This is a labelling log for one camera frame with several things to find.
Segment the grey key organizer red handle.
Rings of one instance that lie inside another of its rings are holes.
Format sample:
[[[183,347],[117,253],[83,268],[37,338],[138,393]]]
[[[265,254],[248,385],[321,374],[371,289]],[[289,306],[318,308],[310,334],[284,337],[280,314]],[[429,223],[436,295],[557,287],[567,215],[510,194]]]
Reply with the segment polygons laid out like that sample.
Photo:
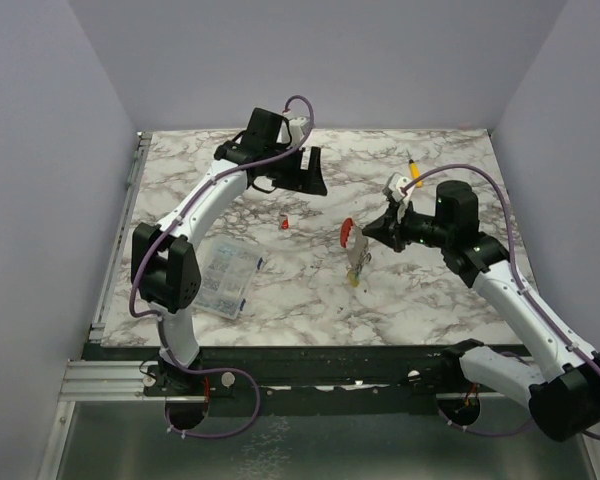
[[[340,245],[346,252],[350,266],[349,271],[353,275],[360,275],[372,256],[368,238],[352,217],[346,218],[341,225]]]

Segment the yellow key tag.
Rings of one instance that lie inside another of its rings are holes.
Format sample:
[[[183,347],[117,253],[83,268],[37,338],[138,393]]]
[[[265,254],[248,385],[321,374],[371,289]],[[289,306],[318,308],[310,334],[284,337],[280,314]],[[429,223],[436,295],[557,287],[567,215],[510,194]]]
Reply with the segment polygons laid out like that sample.
[[[353,271],[350,271],[347,274],[347,278],[348,278],[348,280],[349,280],[349,282],[350,282],[350,284],[351,284],[352,287],[357,287],[359,285],[359,283],[360,283],[359,275],[356,274]]]

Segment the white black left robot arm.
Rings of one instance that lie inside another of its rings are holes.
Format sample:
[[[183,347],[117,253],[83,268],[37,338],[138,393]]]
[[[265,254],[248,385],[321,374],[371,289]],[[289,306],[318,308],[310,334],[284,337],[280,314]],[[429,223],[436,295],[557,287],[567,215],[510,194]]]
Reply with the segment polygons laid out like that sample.
[[[314,113],[252,111],[247,127],[218,146],[206,173],[185,199],[156,224],[141,222],[132,234],[132,317],[157,320],[166,382],[186,395],[200,385],[193,364],[200,352],[191,305],[202,286],[197,249],[213,223],[259,177],[273,187],[324,196],[320,150],[305,149]]]

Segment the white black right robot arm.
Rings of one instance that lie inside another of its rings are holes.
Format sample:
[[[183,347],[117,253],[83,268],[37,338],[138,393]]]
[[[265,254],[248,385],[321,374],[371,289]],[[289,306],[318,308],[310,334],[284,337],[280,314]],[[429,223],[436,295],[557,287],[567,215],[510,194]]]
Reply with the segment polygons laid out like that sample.
[[[383,188],[387,210],[364,227],[364,235],[396,252],[412,243],[439,249],[446,266],[498,312],[533,359],[525,365],[480,341],[466,340],[444,352],[441,383],[452,391],[477,383],[508,397],[527,408],[554,441],[598,424],[600,353],[523,279],[510,252],[481,231],[471,186],[440,183],[434,215],[415,211],[412,191],[407,178],[392,176]]]

